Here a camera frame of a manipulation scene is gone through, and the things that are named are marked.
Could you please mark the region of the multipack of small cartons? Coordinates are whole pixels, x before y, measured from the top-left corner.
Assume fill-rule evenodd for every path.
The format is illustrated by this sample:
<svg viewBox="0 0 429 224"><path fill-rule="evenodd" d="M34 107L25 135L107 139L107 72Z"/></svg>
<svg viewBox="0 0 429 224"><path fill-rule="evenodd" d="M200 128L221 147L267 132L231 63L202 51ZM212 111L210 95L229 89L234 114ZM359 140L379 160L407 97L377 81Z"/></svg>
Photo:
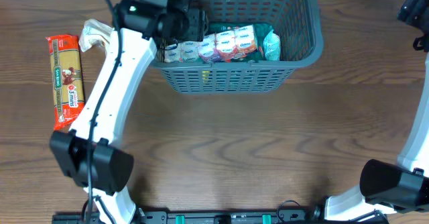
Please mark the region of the multipack of small cartons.
<svg viewBox="0 0 429 224"><path fill-rule="evenodd" d="M243 60L258 51L253 25L221 27L217 33L203 37L201 42L186 41L166 46L164 62L230 62Z"/></svg>

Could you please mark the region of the beige pouch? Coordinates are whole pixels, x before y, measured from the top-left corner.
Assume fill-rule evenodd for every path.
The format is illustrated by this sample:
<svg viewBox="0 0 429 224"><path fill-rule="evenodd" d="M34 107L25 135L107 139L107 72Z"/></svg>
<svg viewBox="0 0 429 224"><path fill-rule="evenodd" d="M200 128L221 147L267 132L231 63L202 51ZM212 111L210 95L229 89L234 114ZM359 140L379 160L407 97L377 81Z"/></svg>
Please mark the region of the beige pouch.
<svg viewBox="0 0 429 224"><path fill-rule="evenodd" d="M112 27L96 19L86 20L78 41L80 50L86 52L93 46L98 46L107 53L112 31Z"/></svg>

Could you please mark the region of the light blue tissue pack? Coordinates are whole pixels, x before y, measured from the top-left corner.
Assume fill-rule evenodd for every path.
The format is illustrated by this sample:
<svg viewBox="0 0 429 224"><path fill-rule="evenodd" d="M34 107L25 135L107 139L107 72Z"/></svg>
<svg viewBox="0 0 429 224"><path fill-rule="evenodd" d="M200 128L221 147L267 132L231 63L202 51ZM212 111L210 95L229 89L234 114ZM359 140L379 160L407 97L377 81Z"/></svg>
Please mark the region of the light blue tissue pack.
<svg viewBox="0 0 429 224"><path fill-rule="evenodd" d="M271 30L263 41L265 59L268 61L279 61L281 56L280 37Z"/></svg>

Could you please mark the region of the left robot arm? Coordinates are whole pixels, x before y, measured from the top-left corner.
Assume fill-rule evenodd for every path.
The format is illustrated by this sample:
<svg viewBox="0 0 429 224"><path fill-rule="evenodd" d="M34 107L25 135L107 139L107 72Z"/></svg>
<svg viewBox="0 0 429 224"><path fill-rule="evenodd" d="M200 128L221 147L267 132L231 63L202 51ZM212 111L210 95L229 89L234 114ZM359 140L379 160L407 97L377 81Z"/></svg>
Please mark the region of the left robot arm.
<svg viewBox="0 0 429 224"><path fill-rule="evenodd" d="M127 189L134 159L119 149L125 120L142 77L163 43L203 40L208 20L194 1L109 4L113 31L97 81L70 129L55 131L49 142L63 175L87 192L81 223L92 223L94 209L103 223L139 219Z"/></svg>

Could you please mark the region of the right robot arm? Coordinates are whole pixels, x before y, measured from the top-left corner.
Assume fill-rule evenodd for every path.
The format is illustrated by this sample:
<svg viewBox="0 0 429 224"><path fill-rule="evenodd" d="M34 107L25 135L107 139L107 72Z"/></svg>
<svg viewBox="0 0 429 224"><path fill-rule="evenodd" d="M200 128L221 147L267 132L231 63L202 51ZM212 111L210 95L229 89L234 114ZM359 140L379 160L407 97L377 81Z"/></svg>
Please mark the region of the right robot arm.
<svg viewBox="0 0 429 224"><path fill-rule="evenodd" d="M371 159L359 185L318 205L312 223L387 223L396 213L428 211L428 85L395 164Z"/></svg>

